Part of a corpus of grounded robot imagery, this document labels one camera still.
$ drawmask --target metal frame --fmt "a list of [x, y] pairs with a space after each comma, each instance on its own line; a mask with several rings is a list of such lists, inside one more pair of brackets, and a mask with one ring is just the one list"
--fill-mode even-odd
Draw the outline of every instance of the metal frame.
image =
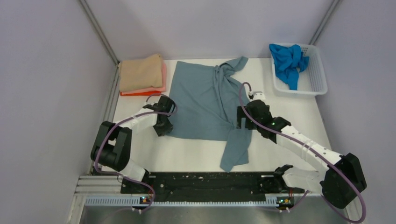
[[334, 15], [334, 12], [339, 8], [342, 1], [343, 0], [333, 0], [332, 4], [330, 5], [329, 9], [327, 10], [325, 16], [323, 17], [322, 21], [320, 22], [317, 30], [315, 31], [313, 37], [311, 38], [309, 44], [315, 45], [318, 42], [324, 29], [327, 27], [328, 22]]
[[86, 0], [78, 0], [78, 2], [80, 3], [80, 6], [87, 15], [89, 22], [91, 22], [93, 29], [95, 30], [96, 34], [98, 35], [100, 41], [103, 44], [103, 47], [105, 47], [113, 63], [117, 65], [120, 61], [117, 59], [117, 56], [115, 55], [113, 49], [111, 48], [109, 41], [107, 40], [105, 34], [103, 33], [102, 28], [100, 27], [98, 21], [96, 20], [95, 15], [93, 14], [88, 3], [86, 2]]

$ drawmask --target gray wall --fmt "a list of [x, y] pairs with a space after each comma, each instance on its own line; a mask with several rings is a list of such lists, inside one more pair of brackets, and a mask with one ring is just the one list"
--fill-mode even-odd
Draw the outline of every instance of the gray wall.
[[332, 0], [88, 0], [120, 60], [269, 57], [308, 43]]
[[396, 1], [343, 1], [318, 42], [329, 91], [317, 102], [334, 150], [359, 157], [368, 222], [394, 221]]
[[76, 0], [0, 1], [0, 223], [66, 221], [113, 68]]

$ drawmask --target blue cloth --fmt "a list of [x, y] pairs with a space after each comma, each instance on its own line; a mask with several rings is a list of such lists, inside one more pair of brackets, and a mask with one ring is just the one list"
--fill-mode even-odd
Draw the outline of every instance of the blue cloth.
[[269, 50], [274, 58], [275, 74], [280, 80], [289, 85], [291, 90], [297, 90], [298, 71], [304, 71], [308, 67], [309, 57], [304, 57], [301, 47], [293, 45], [283, 47], [277, 44], [270, 44]]
[[[169, 97], [177, 104], [178, 111], [169, 117], [173, 130], [168, 135], [227, 141], [220, 162], [226, 172], [235, 165], [249, 163], [252, 131], [236, 129], [241, 83], [231, 77], [243, 69], [247, 61], [240, 57], [215, 67], [177, 62], [170, 88]], [[249, 102], [246, 94], [242, 99], [245, 104]]]

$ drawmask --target white plastic basket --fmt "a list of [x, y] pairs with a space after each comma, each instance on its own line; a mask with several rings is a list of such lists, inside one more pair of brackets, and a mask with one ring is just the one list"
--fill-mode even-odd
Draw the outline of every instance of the white plastic basket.
[[[275, 43], [284, 47], [291, 47], [296, 43]], [[271, 55], [272, 76], [275, 94], [281, 97], [312, 98], [327, 93], [327, 83], [319, 49], [309, 44], [298, 44], [304, 56], [309, 56], [308, 68], [299, 73], [297, 90], [290, 90], [275, 74], [274, 58]]]

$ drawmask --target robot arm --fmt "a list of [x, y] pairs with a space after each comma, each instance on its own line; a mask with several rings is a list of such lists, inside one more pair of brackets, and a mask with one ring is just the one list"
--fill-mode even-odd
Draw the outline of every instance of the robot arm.
[[262, 137], [270, 139], [274, 143], [292, 151], [315, 168], [315, 170], [309, 171], [291, 165], [285, 165], [276, 169], [274, 176], [280, 178], [282, 180], [281, 182], [287, 187], [301, 188], [322, 194], [332, 205], [340, 209], [343, 209], [356, 197], [352, 188], [340, 175], [330, 169], [321, 158], [309, 150], [311, 148], [345, 174], [360, 192], [366, 188], [367, 185], [363, 171], [356, 156], [351, 153], [343, 156], [331, 151], [301, 134], [300, 131], [284, 118], [272, 117], [269, 111], [269, 105], [264, 103], [265, 98], [262, 92], [250, 92], [249, 98], [252, 101], [245, 106], [245, 109], [252, 118], [269, 129], [291, 136], [305, 144], [302, 146], [289, 138], [257, 126], [246, 117], [242, 108], [240, 106], [238, 107], [238, 128], [241, 128], [241, 119], [245, 118], [245, 128], [257, 130]]
[[[148, 171], [130, 159], [132, 132], [139, 133], [148, 127], [153, 127], [158, 136], [164, 136], [166, 133], [172, 131], [173, 125], [169, 122], [167, 115], [156, 113], [150, 113], [143, 116], [138, 115], [154, 111], [169, 113], [174, 108], [175, 103], [170, 98], [163, 96], [160, 97], [158, 103], [147, 103], [144, 105], [140, 111], [132, 116], [134, 119], [120, 125], [112, 132], [99, 156], [99, 163], [105, 167], [118, 171], [131, 179], [142, 181]], [[111, 123], [105, 121], [101, 124], [91, 151], [91, 159], [93, 161], [95, 161], [99, 147], [105, 136], [116, 123], [118, 122]], [[115, 140], [114, 145], [110, 144], [109, 140]]]

